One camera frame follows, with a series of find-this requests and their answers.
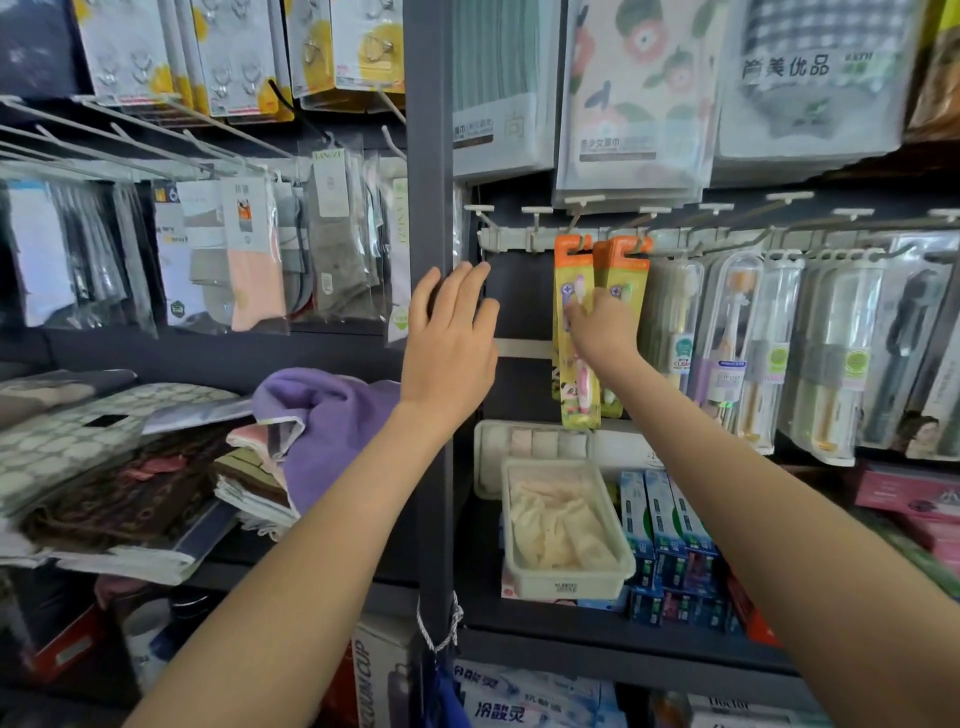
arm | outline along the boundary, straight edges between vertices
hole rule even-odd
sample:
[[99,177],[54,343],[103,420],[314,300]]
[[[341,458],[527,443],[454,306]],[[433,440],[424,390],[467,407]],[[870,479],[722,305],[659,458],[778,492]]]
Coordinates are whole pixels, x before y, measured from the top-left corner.
[[493,384],[490,266],[461,264],[433,316],[433,269],[410,304],[400,403],[330,490],[197,630],[129,728],[303,726],[314,718],[363,607],[396,517]]
[[628,307],[597,289],[567,313],[838,725],[960,725],[960,608],[876,534],[718,427],[636,352]]

price tag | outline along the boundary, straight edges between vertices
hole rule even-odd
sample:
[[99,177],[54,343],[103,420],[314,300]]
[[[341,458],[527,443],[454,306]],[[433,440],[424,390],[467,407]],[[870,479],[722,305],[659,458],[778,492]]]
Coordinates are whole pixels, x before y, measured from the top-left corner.
[[347,158],[342,149],[313,153],[313,175],[321,217],[349,217]]

hand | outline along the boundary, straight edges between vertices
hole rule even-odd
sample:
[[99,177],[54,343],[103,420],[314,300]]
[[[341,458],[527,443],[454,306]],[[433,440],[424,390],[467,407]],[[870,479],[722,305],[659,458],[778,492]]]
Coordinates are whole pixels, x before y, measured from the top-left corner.
[[606,288],[593,289],[593,311],[572,299],[564,309],[577,353],[600,377],[612,386],[621,372],[630,372],[639,358],[636,352],[636,324],[630,307],[610,295]]
[[410,334],[403,357],[400,406],[418,411],[422,426],[446,442],[493,385],[497,351],[493,343],[500,304],[480,288],[490,263],[461,263],[444,281],[427,319],[430,293],[440,281],[431,268],[410,300]]

finger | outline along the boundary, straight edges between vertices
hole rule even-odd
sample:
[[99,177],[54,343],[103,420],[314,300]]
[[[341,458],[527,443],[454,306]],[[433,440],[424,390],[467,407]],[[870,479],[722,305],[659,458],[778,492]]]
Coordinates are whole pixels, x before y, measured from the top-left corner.
[[430,317],[431,324],[435,323],[442,328],[450,326],[450,321],[453,319],[453,309],[457,305],[457,293],[472,267],[469,263],[463,262],[446,277],[444,284],[440,286],[437,301],[433,304],[433,316]]
[[477,311],[476,320],[473,322],[473,330],[481,336],[493,339],[493,333],[496,331],[496,317],[499,313],[499,301],[484,299],[480,304],[480,310]]
[[429,317],[426,313],[426,305],[430,301],[430,293],[440,282],[440,269],[431,268],[426,275],[420,279],[413,295],[410,297],[410,333],[417,333],[426,328]]
[[464,282],[460,284],[457,294],[457,305],[453,310],[454,323],[463,326],[472,326],[473,317],[477,313],[477,301],[480,298],[480,289],[490,274],[490,263],[480,263],[469,272]]

toothbrush package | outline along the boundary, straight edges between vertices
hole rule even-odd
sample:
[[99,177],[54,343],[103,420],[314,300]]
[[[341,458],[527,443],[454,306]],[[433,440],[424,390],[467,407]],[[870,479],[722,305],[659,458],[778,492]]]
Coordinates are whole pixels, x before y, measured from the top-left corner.
[[[593,276],[598,288],[606,288],[611,296],[630,306],[635,328],[639,327],[643,296],[647,288],[650,260],[646,253],[653,240],[642,241],[630,235],[617,235],[601,240],[593,246]],[[623,417],[623,403],[609,389],[601,396],[600,413],[603,417]]]
[[593,308],[593,245],[590,236],[560,235],[554,242],[554,312],[560,365],[561,417],[569,429],[600,426],[600,382],[577,354],[564,306],[576,298]]
[[857,242],[894,254],[876,311],[858,444],[889,448],[947,291],[960,232],[887,232]]
[[807,254],[780,429],[828,465],[854,463],[886,262],[876,248]]
[[800,251],[763,254],[756,321],[747,351],[744,392],[736,413],[736,434],[761,455],[774,451],[780,390],[786,379],[790,335],[805,265]]
[[650,261],[637,347],[640,355],[684,394],[703,285],[703,263],[688,260],[686,253]]
[[756,324],[763,259],[750,250],[704,256],[707,290],[694,343],[687,394],[718,424],[735,431]]

